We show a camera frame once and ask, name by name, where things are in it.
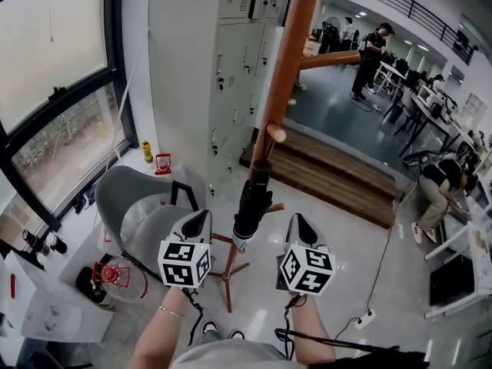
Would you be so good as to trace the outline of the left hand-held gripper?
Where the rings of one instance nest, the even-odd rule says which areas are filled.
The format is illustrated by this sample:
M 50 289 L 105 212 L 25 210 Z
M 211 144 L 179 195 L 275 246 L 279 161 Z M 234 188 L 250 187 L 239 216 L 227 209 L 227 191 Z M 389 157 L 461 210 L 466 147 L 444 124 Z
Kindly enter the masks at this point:
M 209 210 L 196 211 L 177 221 L 161 241 L 158 266 L 163 283 L 177 288 L 199 288 L 211 270 Z

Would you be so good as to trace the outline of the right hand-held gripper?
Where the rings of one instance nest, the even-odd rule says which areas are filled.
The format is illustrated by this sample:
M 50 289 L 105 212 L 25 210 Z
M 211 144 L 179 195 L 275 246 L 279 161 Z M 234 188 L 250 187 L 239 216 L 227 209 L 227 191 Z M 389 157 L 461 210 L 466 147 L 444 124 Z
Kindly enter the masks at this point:
M 284 253 L 277 257 L 276 288 L 320 296 L 336 275 L 336 257 L 321 230 L 295 213 L 289 222 Z

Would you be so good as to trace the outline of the black umbrella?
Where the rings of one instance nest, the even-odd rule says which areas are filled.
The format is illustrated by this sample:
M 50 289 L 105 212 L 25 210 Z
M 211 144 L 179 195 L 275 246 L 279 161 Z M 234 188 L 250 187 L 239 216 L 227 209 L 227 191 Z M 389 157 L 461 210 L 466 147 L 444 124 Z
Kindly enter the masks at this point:
M 255 161 L 251 175 L 244 183 L 232 228 L 232 239 L 240 252 L 245 251 L 258 230 L 261 219 L 273 205 L 273 191 L 268 190 L 271 171 L 272 164 L 269 161 Z

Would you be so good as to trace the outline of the brown wooden coat rack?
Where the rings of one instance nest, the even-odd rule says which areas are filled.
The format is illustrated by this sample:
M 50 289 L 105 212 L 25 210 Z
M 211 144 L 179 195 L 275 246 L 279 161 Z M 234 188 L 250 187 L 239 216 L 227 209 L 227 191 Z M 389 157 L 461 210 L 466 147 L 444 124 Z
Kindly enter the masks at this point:
M 335 52 L 303 58 L 302 52 L 317 0 L 291 0 L 284 33 L 278 50 L 261 125 L 248 171 L 248 179 L 255 161 L 268 161 L 276 143 L 285 140 L 281 127 L 294 81 L 300 70 L 360 61 L 357 52 Z M 273 204 L 267 213 L 283 210 L 282 204 Z

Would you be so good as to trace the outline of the person's right forearm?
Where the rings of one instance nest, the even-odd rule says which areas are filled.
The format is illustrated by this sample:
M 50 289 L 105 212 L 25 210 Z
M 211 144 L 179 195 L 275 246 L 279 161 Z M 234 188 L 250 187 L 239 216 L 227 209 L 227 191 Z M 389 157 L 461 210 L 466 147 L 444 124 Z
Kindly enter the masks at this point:
M 294 304 L 291 307 L 293 330 L 311 337 L 328 339 L 316 303 L 311 295 L 290 293 Z M 308 366 L 311 364 L 326 364 L 336 360 L 334 348 L 330 345 L 320 344 L 316 341 L 294 337 L 295 355 L 299 364 Z

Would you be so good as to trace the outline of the person's left forearm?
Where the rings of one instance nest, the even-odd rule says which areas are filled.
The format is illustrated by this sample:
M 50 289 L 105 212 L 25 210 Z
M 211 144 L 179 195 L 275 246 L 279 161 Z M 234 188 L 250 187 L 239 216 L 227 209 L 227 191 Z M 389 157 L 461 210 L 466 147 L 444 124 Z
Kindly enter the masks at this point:
M 188 298 L 172 287 L 142 332 L 128 369 L 168 369 L 171 366 L 188 307 Z

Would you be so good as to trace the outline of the clear plastic bag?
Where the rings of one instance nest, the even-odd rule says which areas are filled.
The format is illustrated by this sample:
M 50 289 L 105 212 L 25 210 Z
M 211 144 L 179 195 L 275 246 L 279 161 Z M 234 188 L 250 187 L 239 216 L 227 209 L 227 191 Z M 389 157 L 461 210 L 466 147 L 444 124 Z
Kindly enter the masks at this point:
M 175 214 L 188 213 L 186 208 L 170 202 L 164 194 L 153 194 L 137 200 L 126 211 L 121 224 L 120 236 L 124 244 L 130 244 L 138 236 L 145 222 L 163 214 L 165 218 L 175 218 Z

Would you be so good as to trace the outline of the wooden step platform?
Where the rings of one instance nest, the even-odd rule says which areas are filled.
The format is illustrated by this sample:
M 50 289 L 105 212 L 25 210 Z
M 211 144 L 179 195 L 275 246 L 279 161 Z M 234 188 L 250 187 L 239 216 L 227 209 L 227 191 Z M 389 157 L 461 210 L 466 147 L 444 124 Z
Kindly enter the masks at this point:
M 384 229 L 394 225 L 395 178 L 293 128 L 269 157 L 271 177 Z

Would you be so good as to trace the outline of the red lantern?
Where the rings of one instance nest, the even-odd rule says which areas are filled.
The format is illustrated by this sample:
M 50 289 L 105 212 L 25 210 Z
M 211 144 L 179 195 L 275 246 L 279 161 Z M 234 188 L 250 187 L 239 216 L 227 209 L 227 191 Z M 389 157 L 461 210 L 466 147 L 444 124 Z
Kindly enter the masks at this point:
M 95 262 L 91 280 L 101 284 L 112 284 L 118 288 L 128 288 L 130 268 L 128 266 L 110 265 Z
M 155 155 L 155 175 L 170 175 L 171 173 L 171 155 L 169 153 Z

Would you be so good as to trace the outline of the clear empty water jug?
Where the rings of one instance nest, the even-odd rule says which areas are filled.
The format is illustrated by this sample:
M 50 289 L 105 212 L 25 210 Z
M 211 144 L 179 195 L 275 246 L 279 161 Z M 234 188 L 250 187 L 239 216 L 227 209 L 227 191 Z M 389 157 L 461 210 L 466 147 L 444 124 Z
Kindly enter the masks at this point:
M 150 283 L 146 274 L 126 258 L 113 258 L 108 264 L 128 266 L 130 268 L 130 284 L 128 288 L 118 288 L 112 284 L 103 284 L 107 293 L 114 299 L 123 302 L 144 300 L 150 292 Z

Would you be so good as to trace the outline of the grey chair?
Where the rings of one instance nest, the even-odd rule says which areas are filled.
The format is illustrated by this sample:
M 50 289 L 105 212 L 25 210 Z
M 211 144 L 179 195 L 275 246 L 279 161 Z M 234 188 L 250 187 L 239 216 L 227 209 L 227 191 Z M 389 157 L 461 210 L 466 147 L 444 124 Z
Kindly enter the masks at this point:
M 137 200 L 153 194 L 164 194 L 171 204 L 186 208 L 188 213 L 165 218 L 163 214 L 144 223 L 138 236 L 130 244 L 121 241 L 120 230 L 126 211 Z M 123 258 L 153 278 L 161 280 L 158 252 L 161 241 L 170 234 L 174 224 L 199 208 L 192 188 L 180 181 L 152 177 L 127 166 L 114 166 L 106 171 L 95 186 L 95 202 L 109 236 Z

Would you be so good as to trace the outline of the white power strip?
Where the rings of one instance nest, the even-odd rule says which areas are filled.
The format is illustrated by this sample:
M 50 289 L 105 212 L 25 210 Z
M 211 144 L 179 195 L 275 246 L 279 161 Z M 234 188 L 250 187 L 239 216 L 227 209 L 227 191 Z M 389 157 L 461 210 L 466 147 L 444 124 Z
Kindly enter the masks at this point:
M 354 328 L 360 331 L 376 319 L 377 319 L 376 311 L 374 309 L 369 309 L 361 317 L 356 318 L 354 322 Z

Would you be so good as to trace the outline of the black shoes pair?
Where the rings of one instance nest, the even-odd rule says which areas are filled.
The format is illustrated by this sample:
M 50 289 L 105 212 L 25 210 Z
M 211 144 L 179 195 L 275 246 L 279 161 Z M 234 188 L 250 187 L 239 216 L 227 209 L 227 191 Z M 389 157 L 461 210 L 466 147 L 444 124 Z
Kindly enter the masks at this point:
M 80 214 L 83 210 L 86 210 L 94 203 L 95 203 L 95 186 L 91 186 L 90 188 L 80 193 L 75 198 L 73 208 L 76 214 Z

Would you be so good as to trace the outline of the black waste bin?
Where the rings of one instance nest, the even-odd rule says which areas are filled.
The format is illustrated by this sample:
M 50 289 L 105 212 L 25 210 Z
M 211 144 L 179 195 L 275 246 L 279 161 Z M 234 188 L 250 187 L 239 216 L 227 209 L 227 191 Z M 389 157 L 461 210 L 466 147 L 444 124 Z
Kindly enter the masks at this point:
M 75 285 L 76 288 L 93 304 L 103 308 L 110 308 L 113 305 L 113 298 L 108 295 L 102 283 L 92 280 L 91 268 L 83 267 L 80 270 Z

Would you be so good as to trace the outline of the person's grey shirt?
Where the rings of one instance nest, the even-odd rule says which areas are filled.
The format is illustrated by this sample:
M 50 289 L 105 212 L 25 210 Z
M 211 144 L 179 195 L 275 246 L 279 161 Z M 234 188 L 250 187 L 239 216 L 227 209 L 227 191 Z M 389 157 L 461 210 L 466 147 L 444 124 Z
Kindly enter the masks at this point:
M 177 357 L 169 369 L 297 369 L 278 349 L 243 339 L 224 339 L 193 347 Z

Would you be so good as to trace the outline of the black bottle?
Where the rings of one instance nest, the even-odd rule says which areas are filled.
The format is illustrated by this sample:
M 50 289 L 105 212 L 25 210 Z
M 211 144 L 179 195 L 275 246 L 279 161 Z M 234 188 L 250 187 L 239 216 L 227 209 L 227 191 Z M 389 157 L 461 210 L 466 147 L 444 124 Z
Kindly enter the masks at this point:
M 49 255 L 50 248 L 41 238 L 37 237 L 27 229 L 22 231 L 22 237 L 33 252 L 39 253 L 43 256 Z
M 56 234 L 50 233 L 47 237 L 47 242 L 51 250 L 59 254 L 65 254 L 68 250 L 67 244 Z

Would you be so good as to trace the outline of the black box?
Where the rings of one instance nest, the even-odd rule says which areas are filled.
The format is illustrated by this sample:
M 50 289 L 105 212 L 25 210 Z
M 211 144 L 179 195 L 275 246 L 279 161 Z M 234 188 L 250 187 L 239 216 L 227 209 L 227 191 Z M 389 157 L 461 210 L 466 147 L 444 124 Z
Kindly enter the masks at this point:
M 462 255 L 430 273 L 430 306 L 444 306 L 473 292 L 473 262 Z

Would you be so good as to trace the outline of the white water dispenser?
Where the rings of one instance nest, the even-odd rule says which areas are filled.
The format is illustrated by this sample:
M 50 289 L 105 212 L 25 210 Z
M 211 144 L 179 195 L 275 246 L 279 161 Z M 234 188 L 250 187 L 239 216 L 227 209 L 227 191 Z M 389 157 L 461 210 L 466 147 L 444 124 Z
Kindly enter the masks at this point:
M 73 287 L 56 280 L 18 283 L 16 306 L 20 335 L 42 341 L 98 343 L 114 313 L 92 303 Z

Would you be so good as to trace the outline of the white metal locker cabinet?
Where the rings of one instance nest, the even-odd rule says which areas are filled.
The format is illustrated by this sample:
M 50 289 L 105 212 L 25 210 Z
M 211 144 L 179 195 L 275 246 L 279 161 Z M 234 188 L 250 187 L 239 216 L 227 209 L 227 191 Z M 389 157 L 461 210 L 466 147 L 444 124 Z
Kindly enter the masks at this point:
M 149 0 L 158 144 L 196 194 L 217 194 L 249 144 L 283 2 Z

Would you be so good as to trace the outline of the white table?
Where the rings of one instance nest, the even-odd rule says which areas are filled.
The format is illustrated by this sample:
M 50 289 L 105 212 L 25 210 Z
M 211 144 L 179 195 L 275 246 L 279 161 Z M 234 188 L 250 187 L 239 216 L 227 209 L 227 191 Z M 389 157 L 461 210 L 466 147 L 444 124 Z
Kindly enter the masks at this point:
M 474 289 L 468 295 L 454 302 L 426 312 L 424 314 L 426 319 L 440 315 L 445 317 L 450 312 L 460 311 L 492 295 L 492 202 L 489 202 L 487 207 L 482 208 L 469 195 L 465 198 L 465 201 L 470 212 L 470 220 L 444 243 L 426 254 L 424 260 L 428 261 L 438 256 L 455 241 L 466 238 L 466 248 L 462 252 L 451 255 L 443 265 L 469 251 L 473 269 Z

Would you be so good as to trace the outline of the black standing fan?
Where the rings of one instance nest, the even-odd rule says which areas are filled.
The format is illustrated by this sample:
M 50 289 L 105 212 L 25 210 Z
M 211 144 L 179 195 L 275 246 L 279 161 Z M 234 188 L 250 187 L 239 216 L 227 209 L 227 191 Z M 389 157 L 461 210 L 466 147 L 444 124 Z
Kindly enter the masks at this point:
M 322 22 L 322 34 L 320 37 L 319 54 L 338 52 L 340 50 L 341 23 L 335 17 L 327 18 Z

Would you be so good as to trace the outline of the black balcony railing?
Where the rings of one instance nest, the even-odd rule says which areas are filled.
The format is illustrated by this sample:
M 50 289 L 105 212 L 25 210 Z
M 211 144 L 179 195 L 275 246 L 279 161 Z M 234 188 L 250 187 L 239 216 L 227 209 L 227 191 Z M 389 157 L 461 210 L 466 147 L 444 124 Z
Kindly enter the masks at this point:
M 405 15 L 449 47 L 466 65 L 470 64 L 474 49 L 461 30 L 455 31 L 443 20 L 415 0 L 376 0 Z

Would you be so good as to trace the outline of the black window frame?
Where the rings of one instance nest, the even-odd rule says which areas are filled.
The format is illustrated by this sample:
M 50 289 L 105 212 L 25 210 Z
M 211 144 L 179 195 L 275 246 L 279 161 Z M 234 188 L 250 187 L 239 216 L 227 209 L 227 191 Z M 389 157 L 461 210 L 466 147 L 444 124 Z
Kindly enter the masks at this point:
M 123 0 L 0 0 L 0 234 L 59 229 L 137 143 Z

